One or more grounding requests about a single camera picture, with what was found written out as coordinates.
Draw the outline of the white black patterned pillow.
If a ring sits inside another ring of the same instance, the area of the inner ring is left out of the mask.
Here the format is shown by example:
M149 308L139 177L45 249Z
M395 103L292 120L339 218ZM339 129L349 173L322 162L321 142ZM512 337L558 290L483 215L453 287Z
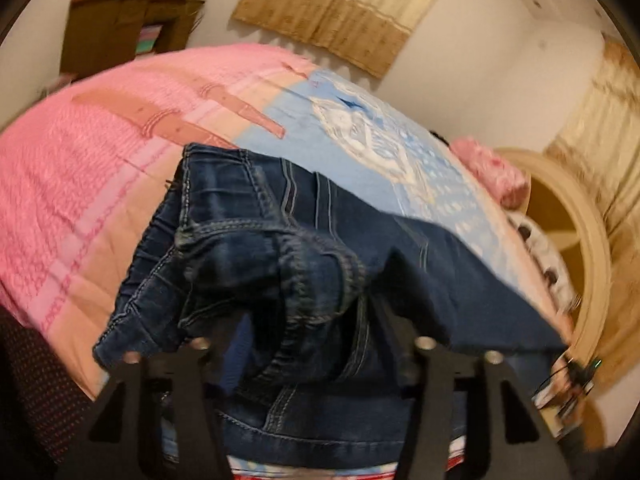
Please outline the white black patterned pillow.
M534 220L525 214L508 211L506 218L518 232L529 255L538 266L544 284L547 285L552 297L555 311L568 313L576 309L582 297L575 292L565 262L552 240Z

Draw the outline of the dark brown wooden cabinet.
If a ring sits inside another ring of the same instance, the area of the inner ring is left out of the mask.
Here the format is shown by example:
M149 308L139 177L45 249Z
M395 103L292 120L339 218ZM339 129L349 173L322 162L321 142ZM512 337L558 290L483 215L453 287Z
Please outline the dark brown wooden cabinet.
M153 53L183 50L204 4L205 0L72 0L60 72L84 79L134 60L146 28L158 29Z

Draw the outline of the pink floral pillow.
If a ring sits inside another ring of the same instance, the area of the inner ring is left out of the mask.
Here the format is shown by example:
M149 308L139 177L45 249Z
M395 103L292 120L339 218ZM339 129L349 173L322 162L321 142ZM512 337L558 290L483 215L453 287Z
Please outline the pink floral pillow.
M473 138L461 138L449 149L504 209L521 207L530 191L525 174L497 152Z

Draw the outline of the cream round wooden headboard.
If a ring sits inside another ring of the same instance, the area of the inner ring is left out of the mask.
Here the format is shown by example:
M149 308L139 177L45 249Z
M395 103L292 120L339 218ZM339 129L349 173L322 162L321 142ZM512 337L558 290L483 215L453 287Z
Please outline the cream round wooden headboard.
M555 244L578 293L570 355L586 364L597 355L610 304L611 256L603 220L578 180L555 160L524 148L498 153L529 177L521 211Z

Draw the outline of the pink and blue bedspread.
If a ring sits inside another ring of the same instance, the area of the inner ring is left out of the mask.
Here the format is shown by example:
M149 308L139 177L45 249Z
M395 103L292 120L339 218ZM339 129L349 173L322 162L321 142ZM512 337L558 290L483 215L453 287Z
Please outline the pink and blue bedspread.
M1 137L1 302L95 396L91 349L183 145L226 140L456 232L563 335L506 216L449 148L387 103L262 44L132 62L74 84Z

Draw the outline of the dark blue denim jeans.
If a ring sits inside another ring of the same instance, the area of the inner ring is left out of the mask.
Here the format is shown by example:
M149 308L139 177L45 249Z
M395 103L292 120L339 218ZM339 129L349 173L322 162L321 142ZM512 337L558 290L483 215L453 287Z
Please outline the dark blue denim jeans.
M244 313L219 417L241 460L320 469L398 460L412 396L377 299L455 352L502 352L526 386L558 332L454 233L379 211L282 158L190 144L93 348L171 352Z

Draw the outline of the beige patterned window curtain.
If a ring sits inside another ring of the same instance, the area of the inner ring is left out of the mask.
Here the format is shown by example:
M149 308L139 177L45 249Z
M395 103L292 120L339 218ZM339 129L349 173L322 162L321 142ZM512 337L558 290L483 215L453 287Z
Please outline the beige patterned window curtain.
M435 0L239 0L232 18L322 48L381 79Z

